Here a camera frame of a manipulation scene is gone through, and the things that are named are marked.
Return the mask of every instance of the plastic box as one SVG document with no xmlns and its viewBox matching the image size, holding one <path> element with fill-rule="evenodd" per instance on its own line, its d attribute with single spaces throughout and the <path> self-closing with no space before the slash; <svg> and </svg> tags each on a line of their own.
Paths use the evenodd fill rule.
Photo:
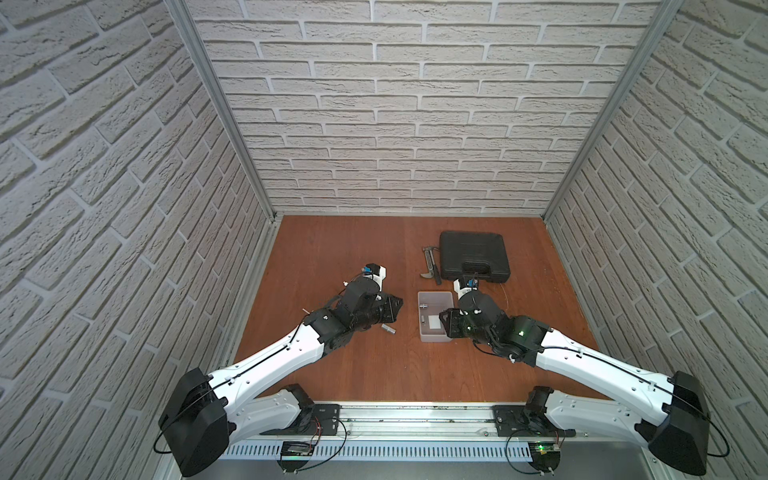
<svg viewBox="0 0 768 480">
<path fill-rule="evenodd" d="M 419 292 L 419 334 L 422 342 L 450 342 L 440 323 L 440 312 L 453 308 L 451 292 Z"/>
</svg>

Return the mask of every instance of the hammer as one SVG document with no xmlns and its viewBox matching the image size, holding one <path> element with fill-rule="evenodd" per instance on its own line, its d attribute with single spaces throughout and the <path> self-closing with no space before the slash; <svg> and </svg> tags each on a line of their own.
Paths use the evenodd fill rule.
<svg viewBox="0 0 768 480">
<path fill-rule="evenodd" d="M 440 249 L 438 247 L 422 248 L 422 251 L 424 252 L 424 258 L 427 260 L 427 270 L 429 270 L 428 273 L 422 273 L 422 276 L 424 278 L 434 278 L 438 285 L 442 285 L 442 280 L 440 280 L 440 270 L 438 270 L 437 263 L 435 263 L 435 254 L 433 253 L 434 250 Z"/>
</svg>

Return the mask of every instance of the brick wall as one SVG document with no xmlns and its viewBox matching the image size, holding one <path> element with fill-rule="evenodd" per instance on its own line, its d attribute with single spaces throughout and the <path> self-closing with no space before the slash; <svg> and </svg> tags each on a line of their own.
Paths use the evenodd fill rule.
<svg viewBox="0 0 768 480">
<path fill-rule="evenodd" d="M 656 3 L 188 0 L 273 206 L 538 215 Z"/>
<path fill-rule="evenodd" d="M 0 478 L 151 478 L 263 223 L 162 2 L 0 2 Z"/>
<path fill-rule="evenodd" d="M 685 2 L 549 223 L 608 352 L 704 384 L 712 477 L 768 474 L 767 8 Z"/>
</svg>

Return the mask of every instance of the wooden floor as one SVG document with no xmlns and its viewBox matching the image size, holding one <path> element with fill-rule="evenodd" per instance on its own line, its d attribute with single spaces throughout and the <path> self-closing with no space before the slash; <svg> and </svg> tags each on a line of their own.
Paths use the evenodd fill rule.
<svg viewBox="0 0 768 480">
<path fill-rule="evenodd" d="M 437 245 L 443 230 L 500 233 L 511 276 L 502 285 L 481 282 L 509 315 L 539 319 L 587 346 L 594 337 L 563 266 L 538 218 L 294 217 L 283 219 L 237 352 L 244 359 L 288 333 L 322 306 L 366 263 L 387 269 L 384 291 L 405 300 L 392 326 L 355 333 L 346 347 L 278 382 L 267 393 L 299 383 L 315 400 L 525 401 L 536 385 L 594 395 L 558 374 L 483 355 L 469 339 L 422 343 L 419 291 L 452 290 L 420 277 L 422 247 Z"/>
</svg>

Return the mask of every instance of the metal rod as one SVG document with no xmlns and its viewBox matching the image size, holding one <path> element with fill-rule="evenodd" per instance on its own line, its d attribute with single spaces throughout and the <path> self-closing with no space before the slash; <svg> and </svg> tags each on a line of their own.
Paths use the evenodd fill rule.
<svg viewBox="0 0 768 480">
<path fill-rule="evenodd" d="M 632 51 L 632 56 L 629 58 L 627 65 L 616 80 L 614 87 L 611 89 L 611 93 L 608 95 L 608 99 L 603 104 L 603 108 L 600 109 L 597 118 L 595 118 L 587 136 L 584 141 L 581 142 L 574 160 L 568 167 L 568 170 L 563 176 L 563 180 L 560 182 L 558 189 L 554 192 L 552 199 L 549 201 L 547 208 L 544 210 L 544 222 L 548 222 L 554 215 L 558 205 L 562 202 L 565 193 L 571 187 L 576 175 L 581 169 L 581 165 L 587 160 L 589 154 L 592 152 L 595 144 L 600 139 L 600 136 L 605 132 L 605 128 L 614 119 L 614 115 L 618 111 L 624 99 L 629 95 L 630 90 L 634 86 L 637 77 L 640 76 L 640 72 L 643 70 L 645 63 L 650 58 L 650 55 L 654 53 L 656 47 L 659 45 L 661 37 L 664 36 L 664 32 L 669 28 L 670 23 L 677 14 L 677 10 L 683 4 L 683 0 L 663 0 L 659 7 L 656 9 L 654 17 L 650 20 L 648 28 L 645 29 L 643 37 L 637 43 L 637 46 Z"/>
<path fill-rule="evenodd" d="M 256 193 L 259 205 L 261 205 L 262 210 L 264 210 L 264 214 L 269 222 L 273 223 L 275 221 L 275 210 L 272 208 L 270 198 L 266 194 L 264 185 L 261 183 L 259 173 L 253 165 L 253 158 L 250 156 L 250 151 L 245 143 L 245 139 L 243 139 L 242 132 L 240 132 L 240 127 L 237 126 L 237 121 L 235 120 L 232 108 L 221 87 L 219 77 L 214 71 L 214 64 L 211 63 L 210 58 L 208 57 L 205 44 L 200 37 L 200 33 L 197 31 L 197 27 L 192 19 L 192 14 L 187 7 L 187 3 L 184 0 L 165 0 L 165 3 L 170 12 L 170 16 L 176 24 L 176 28 L 178 28 L 181 39 L 187 46 L 192 63 L 197 68 L 197 73 L 200 75 L 200 79 L 206 90 L 208 90 L 210 101 L 214 104 L 214 108 L 216 108 L 216 112 L 219 114 L 219 119 L 224 127 L 224 131 L 227 132 L 227 136 L 232 142 L 232 147 L 237 154 L 237 158 L 240 160 L 240 164 L 243 165 L 246 177 L 248 177 L 248 181 L 253 187 L 253 191 Z"/>
</svg>

